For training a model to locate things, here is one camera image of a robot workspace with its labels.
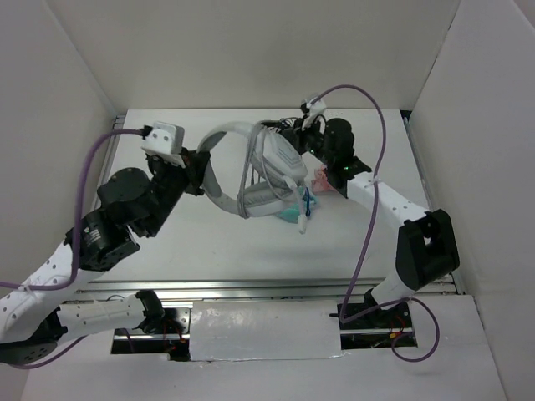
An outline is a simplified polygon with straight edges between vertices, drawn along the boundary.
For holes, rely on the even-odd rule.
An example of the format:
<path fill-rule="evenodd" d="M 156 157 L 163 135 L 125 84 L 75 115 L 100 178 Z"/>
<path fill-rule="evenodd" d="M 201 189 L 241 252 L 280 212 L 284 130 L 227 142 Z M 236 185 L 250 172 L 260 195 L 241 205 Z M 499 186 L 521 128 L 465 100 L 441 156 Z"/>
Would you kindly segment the grey white over-ear headphones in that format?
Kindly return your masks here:
<path fill-rule="evenodd" d="M 295 204 L 298 206 L 298 231 L 305 233 L 308 217 L 303 196 L 308 189 L 308 169 L 302 156 L 281 134 L 261 123 L 245 122 L 217 126 L 202 139 L 197 151 L 211 152 L 227 134 L 247 139 L 237 197 L 233 199 L 222 191 L 208 162 L 202 181 L 208 199 L 242 219 L 274 216 Z"/>

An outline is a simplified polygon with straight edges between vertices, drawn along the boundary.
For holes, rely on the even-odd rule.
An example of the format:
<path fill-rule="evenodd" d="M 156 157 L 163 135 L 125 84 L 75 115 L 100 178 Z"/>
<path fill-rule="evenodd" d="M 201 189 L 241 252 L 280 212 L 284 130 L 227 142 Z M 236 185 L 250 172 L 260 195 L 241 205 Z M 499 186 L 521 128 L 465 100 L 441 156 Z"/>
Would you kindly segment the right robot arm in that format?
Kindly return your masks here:
<path fill-rule="evenodd" d="M 382 327 L 398 304 L 460 266 L 451 217 L 442 209 L 429 211 L 413 203 L 382 182 L 378 167 L 367 166 L 355 155 L 349 121 L 335 118 L 305 124 L 297 119 L 282 135 L 299 154 L 309 153 L 324 165 L 331 187 L 370 211 L 369 231 L 383 217 L 397 233 L 393 271 L 365 293 L 363 311 L 350 316 L 344 302 L 339 309 L 341 323 L 364 316 L 371 326 Z"/>

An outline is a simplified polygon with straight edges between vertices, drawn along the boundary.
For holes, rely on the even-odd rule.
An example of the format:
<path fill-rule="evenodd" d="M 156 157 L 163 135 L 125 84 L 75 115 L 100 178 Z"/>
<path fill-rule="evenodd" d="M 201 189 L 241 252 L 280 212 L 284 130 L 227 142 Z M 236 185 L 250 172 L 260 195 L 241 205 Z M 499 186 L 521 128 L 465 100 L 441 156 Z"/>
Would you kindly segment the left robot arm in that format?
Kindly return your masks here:
<path fill-rule="evenodd" d="M 53 292 L 23 289 L 2 298 L 2 363 L 31 368 L 76 338 L 111 329 L 153 333 L 163 326 L 165 310 L 152 290 L 104 302 L 70 304 L 68 300 L 136 253 L 140 249 L 136 236 L 156 236 L 183 194 L 202 194 L 209 152 L 182 150 L 180 155 L 183 166 L 150 156 L 147 162 L 153 176 L 125 168 L 98 189 L 100 208 L 81 221 L 79 271 L 73 284 Z"/>

